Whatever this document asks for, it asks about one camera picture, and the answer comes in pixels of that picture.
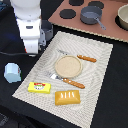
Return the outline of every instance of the copper tray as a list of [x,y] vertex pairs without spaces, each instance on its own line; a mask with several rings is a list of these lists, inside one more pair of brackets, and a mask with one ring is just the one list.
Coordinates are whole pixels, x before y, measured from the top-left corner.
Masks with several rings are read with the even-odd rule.
[[[106,27],[106,30],[102,30],[99,24],[87,25],[82,23],[80,20],[81,9],[85,6],[88,6],[89,2],[91,2],[91,0],[84,0],[83,5],[72,6],[69,4],[69,0],[64,0],[57,8],[57,10],[53,13],[53,15],[49,18],[49,21],[52,24],[70,28],[73,30],[82,31],[123,42],[128,42],[128,31],[120,28],[115,22],[115,18],[118,15],[118,9],[128,3],[125,3],[125,0],[123,1],[124,3],[117,1],[101,0],[101,2],[103,2],[104,4],[104,8],[102,9],[103,14],[101,22]],[[63,9],[73,9],[74,11],[76,11],[76,17],[74,17],[73,19],[61,18],[59,16],[59,13]]]

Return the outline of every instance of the burner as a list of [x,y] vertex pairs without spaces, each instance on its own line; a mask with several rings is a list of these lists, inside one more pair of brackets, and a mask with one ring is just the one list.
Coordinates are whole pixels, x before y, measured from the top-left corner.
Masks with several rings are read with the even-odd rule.
[[60,17],[63,19],[72,19],[76,16],[76,12],[72,9],[64,9],[60,12]]
[[84,0],[69,0],[69,4],[72,6],[81,6]]
[[125,31],[128,31],[128,30],[126,30],[125,28],[123,28],[123,27],[121,26],[120,21],[119,21],[119,16],[116,16],[115,22],[116,22],[116,24],[117,24],[120,28],[124,29]]
[[88,6],[97,6],[100,9],[104,8],[104,4],[100,1],[91,1],[91,2],[88,3]]

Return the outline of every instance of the wooden handle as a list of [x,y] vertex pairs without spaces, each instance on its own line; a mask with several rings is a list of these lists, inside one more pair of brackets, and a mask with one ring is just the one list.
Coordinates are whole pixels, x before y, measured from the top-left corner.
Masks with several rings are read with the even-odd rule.
[[86,57],[86,56],[82,56],[82,55],[77,55],[78,58],[83,59],[83,60],[88,60],[91,62],[96,62],[96,59],[94,58],[90,58],[90,57]]
[[66,78],[64,78],[63,81],[68,83],[68,84],[74,85],[78,88],[82,88],[82,89],[85,88],[85,86],[83,84],[77,83],[75,81],[72,81],[72,80],[69,80],[69,79],[66,79]]

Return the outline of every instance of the round wooden board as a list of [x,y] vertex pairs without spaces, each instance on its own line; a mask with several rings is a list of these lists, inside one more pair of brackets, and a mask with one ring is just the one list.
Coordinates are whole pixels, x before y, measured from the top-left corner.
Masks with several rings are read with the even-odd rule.
[[66,55],[56,61],[55,70],[63,78],[73,78],[81,73],[82,63],[77,57]]

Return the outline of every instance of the pan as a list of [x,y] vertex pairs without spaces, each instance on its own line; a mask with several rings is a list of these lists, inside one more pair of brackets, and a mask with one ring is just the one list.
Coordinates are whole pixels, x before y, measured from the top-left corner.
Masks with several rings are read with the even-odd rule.
[[96,6],[87,6],[82,8],[80,19],[86,24],[96,24],[99,23],[103,30],[106,30],[106,27],[100,22],[102,17],[102,10]]

